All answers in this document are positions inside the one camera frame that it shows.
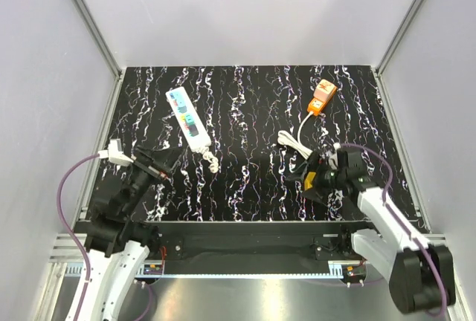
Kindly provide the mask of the orange block under arm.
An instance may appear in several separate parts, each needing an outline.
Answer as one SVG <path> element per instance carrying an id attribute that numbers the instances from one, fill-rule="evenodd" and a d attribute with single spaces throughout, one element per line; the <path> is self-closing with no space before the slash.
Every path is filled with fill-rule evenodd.
<path id="1" fill-rule="evenodd" d="M 315 179 L 316 173 L 315 172 L 308 172 L 306 177 L 303 180 L 304 190 L 308 190 L 313 188 L 313 181 Z"/>

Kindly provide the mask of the light blue charger plug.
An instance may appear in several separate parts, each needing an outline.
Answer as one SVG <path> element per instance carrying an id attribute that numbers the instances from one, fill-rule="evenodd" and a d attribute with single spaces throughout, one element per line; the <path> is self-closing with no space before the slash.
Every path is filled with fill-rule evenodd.
<path id="1" fill-rule="evenodd" d="M 187 112 L 187 105 L 182 99 L 176 100 L 176 106 L 179 113 L 184 114 Z"/>

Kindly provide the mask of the teal usb charger plug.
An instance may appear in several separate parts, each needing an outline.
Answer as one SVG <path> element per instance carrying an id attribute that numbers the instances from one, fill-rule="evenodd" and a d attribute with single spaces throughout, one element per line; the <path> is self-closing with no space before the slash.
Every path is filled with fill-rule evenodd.
<path id="1" fill-rule="evenodd" d="M 188 133 L 191 137 L 195 137 L 195 136 L 199 135 L 198 126 L 194 122 L 192 122 L 192 123 L 186 122 L 185 125 L 186 125 L 187 131 L 188 131 Z"/>

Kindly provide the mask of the white multi-socket power strip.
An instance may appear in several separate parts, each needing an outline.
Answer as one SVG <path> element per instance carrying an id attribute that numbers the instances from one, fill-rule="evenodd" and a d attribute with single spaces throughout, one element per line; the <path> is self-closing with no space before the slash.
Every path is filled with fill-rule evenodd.
<path id="1" fill-rule="evenodd" d="M 191 151 L 209 147 L 211 139 L 185 89 L 174 88 L 165 95 Z"/>

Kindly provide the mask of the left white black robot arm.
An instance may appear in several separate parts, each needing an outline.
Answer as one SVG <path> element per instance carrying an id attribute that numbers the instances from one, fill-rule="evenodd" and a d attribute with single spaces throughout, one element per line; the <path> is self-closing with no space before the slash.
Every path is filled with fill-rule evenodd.
<path id="1" fill-rule="evenodd" d="M 132 214 L 153 184 L 174 173 L 183 153 L 178 147 L 157 150 L 139 146 L 128 157 L 120 140 L 113 139 L 107 149 L 91 156 L 126 167 L 126 179 L 109 200 L 94 203 L 84 242 L 72 229 L 67 230 L 83 257 L 67 320 L 118 318 L 139 266 L 161 248 L 158 228 L 133 221 Z"/>

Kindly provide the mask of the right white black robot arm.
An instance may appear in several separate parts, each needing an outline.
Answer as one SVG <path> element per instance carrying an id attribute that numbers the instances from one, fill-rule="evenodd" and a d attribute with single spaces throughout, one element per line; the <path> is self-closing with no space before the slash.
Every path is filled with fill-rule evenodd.
<path id="1" fill-rule="evenodd" d="M 387 282 L 402 314 L 425 311 L 439 316 L 455 304 L 451 251 L 421 234 L 391 200 L 390 184 L 380 184 L 368 174 L 361 156 L 365 147 L 337 143 L 325 155 L 302 146 L 296 150 L 304 162 L 289 180 L 303 183 L 304 198 L 319 202 L 333 190 L 340 191 L 373 225 L 338 240 L 344 258 L 359 255 L 369 261 Z"/>

